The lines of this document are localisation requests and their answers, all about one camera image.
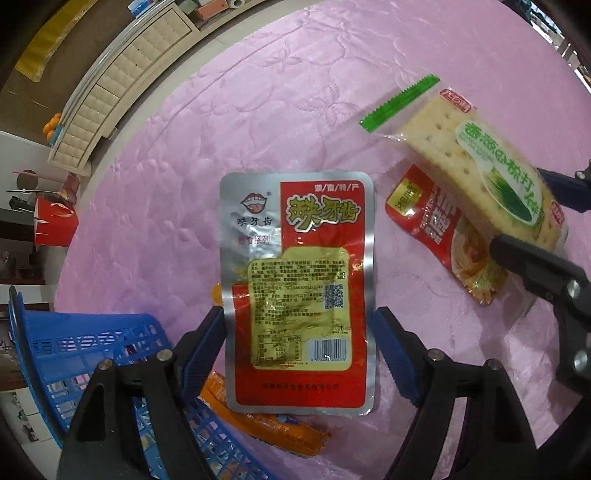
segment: qr code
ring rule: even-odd
[[[342,283],[324,286],[324,309],[345,308],[344,289]]]

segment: blue plastic basket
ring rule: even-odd
[[[25,310],[22,295],[14,287],[10,294],[9,316],[23,374],[60,447],[101,360],[112,358],[118,365],[128,365],[171,348],[162,327],[149,314],[35,312]],[[135,409],[150,472],[165,480],[145,400],[137,399]],[[217,478],[275,480],[203,402],[195,400],[187,406],[187,419]]]

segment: red and silver snack package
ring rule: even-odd
[[[374,188],[363,173],[230,173],[220,185],[228,406],[374,404]]]

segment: nutrition label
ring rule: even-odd
[[[350,356],[324,355],[322,362],[316,358],[318,345],[350,345],[348,269],[344,248],[292,247],[282,257],[249,264],[251,360],[256,368],[348,368]],[[322,343],[324,338],[344,343]],[[306,351],[311,348],[316,348],[316,357]]]

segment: screw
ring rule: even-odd
[[[113,366],[113,360],[105,358],[99,362],[99,370],[105,371]]]
[[[572,299],[578,299],[581,293],[581,285],[574,278],[566,285],[566,290]]]
[[[491,358],[488,362],[486,362],[486,364],[488,365],[488,368],[494,370],[495,372],[498,372],[503,368],[501,361],[497,360],[496,358]]]
[[[575,356],[574,356],[574,360],[573,360],[573,366],[574,369],[581,373],[583,370],[585,370],[585,367],[587,367],[587,361],[588,361],[588,357],[587,357],[587,352],[585,350],[579,350]]]
[[[427,352],[427,356],[434,362],[439,362],[445,358],[445,353],[443,353],[439,348],[431,348]]]
[[[156,358],[161,362],[165,362],[166,360],[170,360],[173,357],[173,351],[169,348],[165,348],[164,350],[160,350],[156,354]]]

